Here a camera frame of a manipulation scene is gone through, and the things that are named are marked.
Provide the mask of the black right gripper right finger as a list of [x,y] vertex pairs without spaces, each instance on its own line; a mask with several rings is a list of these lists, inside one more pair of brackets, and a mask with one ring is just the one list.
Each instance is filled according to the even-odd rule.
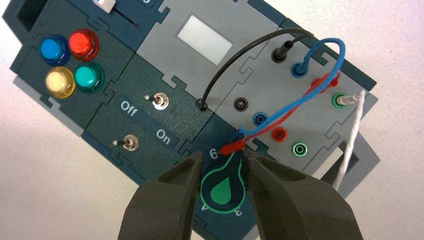
[[354,212],[328,183],[250,149],[247,190],[262,240],[361,240]]

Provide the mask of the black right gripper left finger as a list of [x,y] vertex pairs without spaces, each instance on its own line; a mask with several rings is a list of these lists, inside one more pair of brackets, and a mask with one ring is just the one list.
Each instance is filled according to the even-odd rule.
[[203,154],[195,152],[139,186],[121,222],[119,240],[189,240]]

